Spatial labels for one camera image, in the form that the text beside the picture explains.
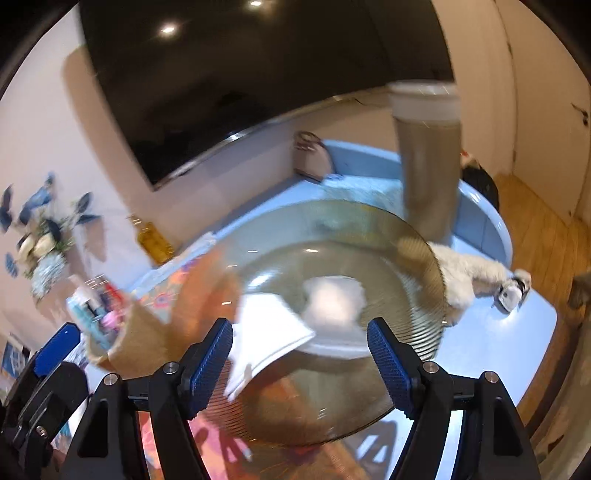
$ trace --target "blue gripper pad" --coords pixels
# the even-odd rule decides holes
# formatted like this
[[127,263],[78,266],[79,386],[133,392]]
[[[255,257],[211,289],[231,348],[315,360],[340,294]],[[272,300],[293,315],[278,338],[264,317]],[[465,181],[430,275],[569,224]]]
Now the blue gripper pad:
[[422,406],[424,386],[419,368],[421,359],[413,347],[396,339],[383,318],[369,322],[368,346],[394,408],[414,420]]
[[226,319],[217,319],[203,342],[191,346],[181,360],[185,367],[178,387],[183,411],[188,420],[207,407],[217,379],[234,339],[232,324]]
[[46,377],[76,345],[80,343],[80,330],[74,323],[65,323],[39,350],[33,371],[38,377]]

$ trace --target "blue leaf decoration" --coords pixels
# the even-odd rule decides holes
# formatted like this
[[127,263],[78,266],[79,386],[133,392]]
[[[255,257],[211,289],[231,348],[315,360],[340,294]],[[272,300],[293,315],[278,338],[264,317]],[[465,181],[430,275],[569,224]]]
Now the blue leaf decoration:
[[4,206],[0,207],[0,225],[2,225],[4,233],[8,232],[12,225],[12,214]]
[[17,250],[21,249],[22,243],[28,238],[30,233],[26,233],[18,242],[17,242]]
[[31,198],[29,198],[25,205],[28,205],[30,209],[47,205],[51,202],[51,193],[45,187],[41,187],[37,190]]
[[85,193],[80,198],[80,200],[78,200],[78,203],[76,204],[76,212],[77,213],[85,212],[86,209],[88,208],[88,206],[90,205],[91,200],[92,200],[92,193],[91,192]]
[[51,218],[46,218],[45,221],[47,222],[47,227],[51,233],[53,239],[57,242],[61,240],[61,229],[57,222]]
[[6,265],[6,271],[10,274],[10,276],[12,278],[16,278],[18,275],[18,267],[17,267],[17,263],[14,261],[14,258],[12,257],[12,255],[10,253],[6,254],[5,265]]
[[2,194],[2,208],[10,210],[10,201],[12,200],[12,185],[9,185],[4,194]]
[[100,215],[90,215],[90,214],[84,214],[84,215],[80,215],[80,217],[78,218],[78,221],[76,222],[76,225],[84,225],[85,223],[89,223],[92,222],[93,220],[98,220],[100,218]]
[[31,209],[29,208],[29,206],[25,203],[25,205],[22,206],[22,210],[20,215],[18,216],[18,220],[23,224],[26,225],[29,223],[29,221],[31,220]]

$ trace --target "television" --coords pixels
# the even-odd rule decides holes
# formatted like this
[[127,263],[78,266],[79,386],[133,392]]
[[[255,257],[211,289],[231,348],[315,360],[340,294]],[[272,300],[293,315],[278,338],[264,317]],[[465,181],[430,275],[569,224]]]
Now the television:
[[98,82],[157,189],[269,120],[453,80],[430,0],[82,0]]

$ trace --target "yellow bottle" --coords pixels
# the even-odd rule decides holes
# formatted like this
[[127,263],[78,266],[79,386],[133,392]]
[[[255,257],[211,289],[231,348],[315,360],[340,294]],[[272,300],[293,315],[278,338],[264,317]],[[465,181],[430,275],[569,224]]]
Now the yellow bottle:
[[174,258],[174,248],[152,222],[144,222],[136,215],[128,217],[138,232],[137,240],[145,252],[158,266]]

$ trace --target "wooden floor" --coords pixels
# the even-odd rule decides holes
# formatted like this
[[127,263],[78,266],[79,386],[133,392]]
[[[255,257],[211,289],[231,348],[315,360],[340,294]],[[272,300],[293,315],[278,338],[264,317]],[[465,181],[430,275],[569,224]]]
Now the wooden floor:
[[573,276],[591,268],[590,235],[580,220],[569,226],[523,182],[514,176],[498,176],[501,216],[513,243],[512,269],[523,268],[531,273],[532,283],[558,313],[554,336],[538,374],[518,406],[530,433],[541,421],[544,405],[551,401],[552,392],[560,388],[561,372],[570,362],[576,344],[577,328],[582,311],[570,310],[569,298]]

